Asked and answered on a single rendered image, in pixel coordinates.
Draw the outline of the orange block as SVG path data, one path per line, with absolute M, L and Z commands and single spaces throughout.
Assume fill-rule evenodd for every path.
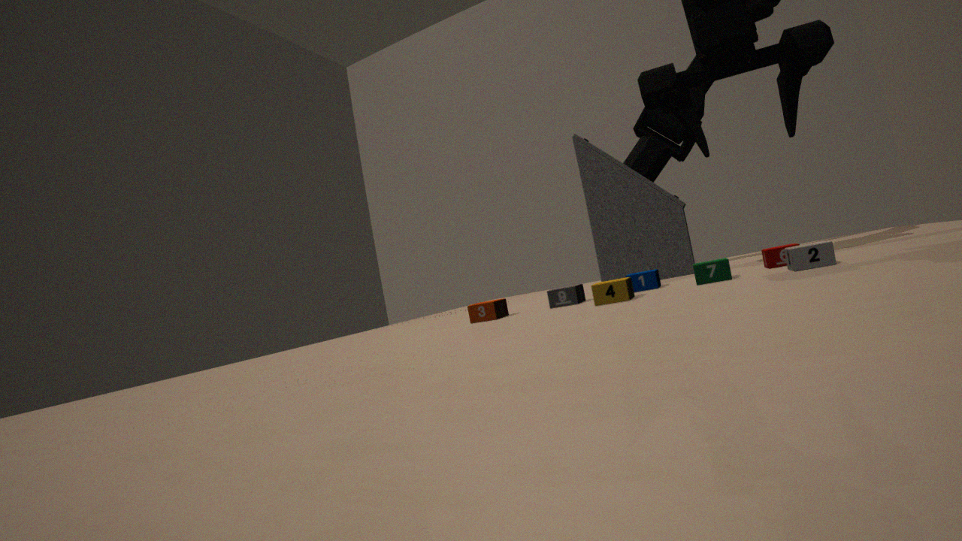
M 507 301 L 503 298 L 471 304 L 467 306 L 467 310 L 470 313 L 470 323 L 496 321 L 509 315 Z

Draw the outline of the blue block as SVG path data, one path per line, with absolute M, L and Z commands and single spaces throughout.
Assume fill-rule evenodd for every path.
M 642 273 L 628 274 L 626 277 L 631 277 L 634 292 L 654 290 L 661 286 L 658 268 Z

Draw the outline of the yellow block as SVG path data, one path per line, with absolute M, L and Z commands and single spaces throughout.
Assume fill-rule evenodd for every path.
M 616 304 L 616 302 L 629 301 L 634 298 L 634 290 L 631 277 L 621 280 L 610 280 L 597 282 L 592 285 L 592 299 L 594 305 Z

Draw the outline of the green block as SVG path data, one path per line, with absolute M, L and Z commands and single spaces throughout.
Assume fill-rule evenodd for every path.
M 724 280 L 732 280 L 731 263 L 728 259 L 699 261 L 693 264 L 695 282 L 697 285 Z

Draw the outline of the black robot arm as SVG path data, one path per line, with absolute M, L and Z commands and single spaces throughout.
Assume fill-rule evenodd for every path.
M 700 66 L 697 57 L 702 64 L 705 62 L 705 57 L 710 57 L 708 50 L 724 45 L 725 42 L 734 41 L 744 35 L 747 41 L 758 41 L 755 22 L 770 17 L 774 6 L 780 1 L 726 0 L 717 9 L 705 11 L 695 18 L 691 15 L 693 45 L 697 55 L 688 65 L 687 71 Z M 688 95 L 693 101 L 700 125 L 702 125 L 705 95 L 711 85 L 712 82 L 708 82 L 695 88 L 688 88 Z M 657 179 L 671 157 L 683 163 L 695 144 L 693 136 L 682 125 L 682 121 L 677 119 L 676 114 L 662 113 L 662 107 L 654 110 L 643 109 L 633 130 L 639 140 L 623 164 L 652 182 Z M 677 145 L 680 143 L 682 143 L 681 146 Z

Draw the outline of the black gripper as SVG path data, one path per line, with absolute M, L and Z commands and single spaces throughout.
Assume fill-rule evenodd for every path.
M 693 22 L 697 15 L 721 7 L 726 0 L 700 0 L 688 8 L 686 19 L 693 40 Z M 693 18 L 693 20 L 694 20 Z M 676 114 L 677 119 L 693 136 L 705 157 L 710 156 L 706 137 L 702 132 L 700 120 L 695 113 L 688 88 L 732 77 L 779 64 L 779 97 L 785 128 L 789 137 L 796 134 L 798 95 L 803 77 L 811 66 L 821 64 L 833 46 L 830 27 L 821 20 L 784 29 L 779 44 L 755 50 L 755 40 L 747 41 L 745 35 L 724 45 L 708 50 L 710 57 L 688 71 L 676 73 L 674 64 L 658 66 L 651 71 L 643 71 L 638 77 L 640 97 L 646 110 L 662 107 L 662 113 Z

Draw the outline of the red block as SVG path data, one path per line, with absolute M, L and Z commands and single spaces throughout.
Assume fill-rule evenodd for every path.
M 799 246 L 800 244 L 783 244 L 783 246 L 772 247 L 772 249 L 763 249 L 763 262 L 767 268 L 775 268 L 787 266 L 786 257 L 784 249 L 791 246 Z

